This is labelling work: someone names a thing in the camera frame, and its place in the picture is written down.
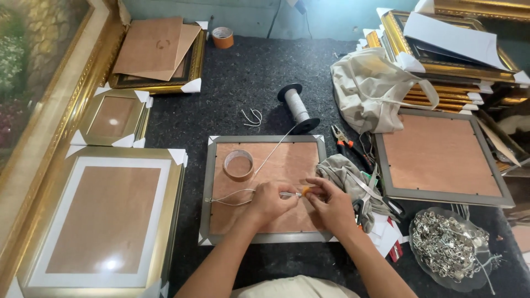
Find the blue wall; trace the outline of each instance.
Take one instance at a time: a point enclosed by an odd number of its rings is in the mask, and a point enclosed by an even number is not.
[[[229,27],[235,35],[267,37],[281,1],[270,38],[309,38],[306,16],[285,0],[123,0],[133,20],[182,16],[185,22],[214,19],[209,30]],[[381,24],[375,11],[388,7],[411,11],[418,0],[303,0],[313,38],[358,40],[363,29]]]

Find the roll of tape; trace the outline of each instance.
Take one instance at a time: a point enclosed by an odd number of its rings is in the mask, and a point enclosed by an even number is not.
[[[228,172],[227,167],[228,167],[228,164],[230,163],[230,161],[232,161],[234,158],[239,157],[239,156],[245,157],[245,158],[247,158],[250,161],[250,170],[248,171],[248,173],[246,173],[246,174],[244,174],[242,176],[235,176],[235,175],[232,175],[232,174],[230,174]],[[254,159],[252,158],[252,155],[250,153],[248,153],[247,151],[242,150],[242,149],[236,149],[236,150],[230,152],[226,156],[225,162],[223,164],[223,170],[225,171],[225,174],[228,177],[230,177],[230,179],[232,179],[232,180],[234,180],[236,182],[247,181],[254,174]]]
[[[227,49],[234,45],[234,32],[227,27],[213,29],[211,36],[214,39],[215,47],[218,49]]]

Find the gray cloth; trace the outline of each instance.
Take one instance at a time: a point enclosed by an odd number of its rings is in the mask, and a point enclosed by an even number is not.
[[[359,171],[359,169],[342,154],[332,155],[316,166],[316,172],[322,178],[330,180],[345,193],[349,194],[351,202],[353,203],[356,200],[364,198],[366,191],[355,182],[348,171],[368,185],[368,177],[363,175],[361,171]],[[375,187],[374,192],[380,195],[379,190]],[[368,200],[364,206],[363,213],[360,215],[361,224],[363,225],[363,231],[365,233],[370,233],[374,227],[374,216],[372,215],[372,211],[377,214],[390,216],[391,219],[399,222],[383,201],[370,197],[370,200]]]

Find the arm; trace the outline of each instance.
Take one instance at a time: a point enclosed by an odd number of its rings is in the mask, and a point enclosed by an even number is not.
[[[188,278],[175,298],[229,297],[243,255],[259,228],[298,204],[296,196],[281,199],[279,193],[282,191],[296,193],[297,190],[286,183],[258,185],[248,208]]]
[[[306,198],[354,261],[370,297],[417,298],[401,276],[377,251],[368,235],[357,228],[350,196],[328,180],[306,180],[317,185],[310,189]]]

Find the beige pants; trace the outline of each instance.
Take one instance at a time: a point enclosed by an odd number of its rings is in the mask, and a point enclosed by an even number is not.
[[[233,290],[230,298],[359,298],[334,282],[298,275]]]

